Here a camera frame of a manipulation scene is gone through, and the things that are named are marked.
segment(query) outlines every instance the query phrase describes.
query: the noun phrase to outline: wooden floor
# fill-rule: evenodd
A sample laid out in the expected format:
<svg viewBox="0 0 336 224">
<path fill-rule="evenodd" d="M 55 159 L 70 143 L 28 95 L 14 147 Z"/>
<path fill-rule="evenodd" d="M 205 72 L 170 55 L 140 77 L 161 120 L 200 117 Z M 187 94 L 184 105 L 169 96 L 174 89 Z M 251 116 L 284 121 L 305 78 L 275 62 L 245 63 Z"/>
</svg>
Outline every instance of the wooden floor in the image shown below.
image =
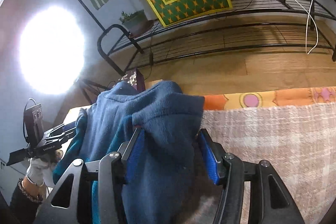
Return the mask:
<svg viewBox="0 0 336 224">
<path fill-rule="evenodd" d="M 249 17 L 236 19 L 236 21 L 238 24 L 258 20 L 272 22 L 280 21 L 279 18 L 285 22 L 305 23 L 304 18 L 296 17 Z M 232 21 L 224 21 L 223 24 L 232 24 Z M 334 44 L 335 33 L 324 22 L 318 22 L 318 26 L 327 39 Z M 286 37 L 284 43 L 297 43 L 297 35 L 295 33 L 292 35 L 292 38 Z M 276 39 L 279 39 L 279 36 L 281 35 L 275 34 Z M 204 39 L 211 39 L 209 33 Z M 180 85 L 184 93 L 191 95 L 336 86 L 336 63 L 331 60 L 331 52 L 326 49 L 316 49 L 307 55 L 304 50 L 304 48 L 288 47 L 240 50 L 169 61 L 156 64 L 152 68 L 141 68 L 140 71 L 145 78 L 148 78 L 146 82 L 159 79 L 172 80 Z M 133 52 L 134 48 L 131 47 L 118 52 L 112 58 L 121 68 L 124 68 Z M 86 70 L 83 76 L 102 85 L 108 85 L 111 80 L 120 78 L 105 60 Z M 80 91 L 73 87 L 64 100 L 55 124 L 63 121 L 70 108 L 87 104 Z"/>
</svg>

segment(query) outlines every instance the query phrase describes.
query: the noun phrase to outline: metal screw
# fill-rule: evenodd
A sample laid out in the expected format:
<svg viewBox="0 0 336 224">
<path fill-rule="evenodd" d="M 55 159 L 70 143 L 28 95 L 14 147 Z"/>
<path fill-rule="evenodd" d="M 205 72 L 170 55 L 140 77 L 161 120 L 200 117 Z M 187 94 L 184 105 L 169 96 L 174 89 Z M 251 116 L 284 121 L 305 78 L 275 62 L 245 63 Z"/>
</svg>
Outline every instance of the metal screw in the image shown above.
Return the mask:
<svg viewBox="0 0 336 224">
<path fill-rule="evenodd" d="M 262 160 L 262 161 L 260 162 L 260 164 L 261 164 L 261 166 L 263 166 L 263 167 L 269 167 L 269 165 L 270 165 L 270 163 L 269 163 L 268 160 Z"/>
<path fill-rule="evenodd" d="M 110 158 L 117 158 L 119 156 L 119 152 L 110 153 Z"/>
<path fill-rule="evenodd" d="M 72 162 L 72 164 L 73 164 L 74 166 L 81 166 L 82 163 L 83 163 L 83 160 L 82 160 L 82 159 L 75 159 L 75 160 Z"/>
<path fill-rule="evenodd" d="M 232 153 L 225 153 L 224 158 L 227 160 L 232 160 L 235 157 Z"/>
</svg>

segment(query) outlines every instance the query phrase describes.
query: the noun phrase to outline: bracelet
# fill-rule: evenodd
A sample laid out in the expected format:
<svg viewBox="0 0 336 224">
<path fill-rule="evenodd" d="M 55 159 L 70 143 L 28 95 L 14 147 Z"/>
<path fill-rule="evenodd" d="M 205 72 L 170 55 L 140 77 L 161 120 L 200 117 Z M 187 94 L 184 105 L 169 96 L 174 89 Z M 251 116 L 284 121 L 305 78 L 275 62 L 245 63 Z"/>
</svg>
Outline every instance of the bracelet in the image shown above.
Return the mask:
<svg viewBox="0 0 336 224">
<path fill-rule="evenodd" d="M 23 181 L 23 179 L 20 179 L 19 182 L 18 182 L 18 186 L 19 186 L 19 189 L 21 190 L 22 194 L 25 195 L 30 201 L 32 201 L 34 203 L 41 204 L 42 201 L 43 201 L 43 197 L 40 194 L 38 194 L 37 199 L 36 199 L 36 198 L 32 197 L 31 195 L 29 195 L 26 192 L 25 188 L 23 187 L 22 181 Z"/>
<path fill-rule="evenodd" d="M 30 183 L 34 184 L 34 185 L 37 186 L 37 187 L 42 187 L 43 184 L 44 184 L 44 182 L 42 182 L 41 185 L 38 185 L 38 184 L 36 184 L 35 182 L 32 182 L 31 179 L 30 179 L 28 176 L 26 176 L 26 177 L 27 177 L 27 179 L 29 180 Z"/>
</svg>

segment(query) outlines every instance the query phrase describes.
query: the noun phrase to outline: blue gripper pad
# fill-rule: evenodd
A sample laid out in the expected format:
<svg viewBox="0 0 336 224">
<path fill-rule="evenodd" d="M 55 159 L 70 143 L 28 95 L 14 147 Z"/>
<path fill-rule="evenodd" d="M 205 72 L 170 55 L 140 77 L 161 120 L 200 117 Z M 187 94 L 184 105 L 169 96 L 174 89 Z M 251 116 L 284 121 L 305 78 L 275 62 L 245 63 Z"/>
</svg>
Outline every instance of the blue gripper pad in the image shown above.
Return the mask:
<svg viewBox="0 0 336 224">
<path fill-rule="evenodd" d="M 126 165 L 125 180 L 129 183 L 137 170 L 137 165 L 145 144 L 145 131 L 142 129 L 136 139 Z"/>
<path fill-rule="evenodd" d="M 76 121 L 71 122 L 63 126 L 63 132 L 70 130 L 71 128 L 74 128 L 76 126 Z"/>
<path fill-rule="evenodd" d="M 215 156 L 205 139 L 202 131 L 198 133 L 197 142 L 199 149 L 202 153 L 202 158 L 205 164 L 205 168 L 207 169 L 209 178 L 213 181 L 215 185 L 219 184 L 219 175 L 217 172 L 217 162 L 215 160 Z"/>
</svg>

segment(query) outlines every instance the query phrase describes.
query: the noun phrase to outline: black sleeve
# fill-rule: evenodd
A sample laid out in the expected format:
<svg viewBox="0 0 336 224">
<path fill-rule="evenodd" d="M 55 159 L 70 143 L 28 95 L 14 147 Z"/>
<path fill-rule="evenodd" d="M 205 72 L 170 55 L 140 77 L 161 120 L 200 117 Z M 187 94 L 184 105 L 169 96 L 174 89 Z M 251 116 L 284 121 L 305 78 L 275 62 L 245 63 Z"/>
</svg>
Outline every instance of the black sleeve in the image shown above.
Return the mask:
<svg viewBox="0 0 336 224">
<path fill-rule="evenodd" d="M 2 224 L 20 224 L 17 218 L 13 215 L 9 206 L 0 192 L 0 223 Z"/>
<path fill-rule="evenodd" d="M 22 186 L 22 180 L 19 180 L 9 207 L 21 224 L 32 224 L 41 203 L 42 198 L 35 199 L 29 196 Z"/>
</svg>

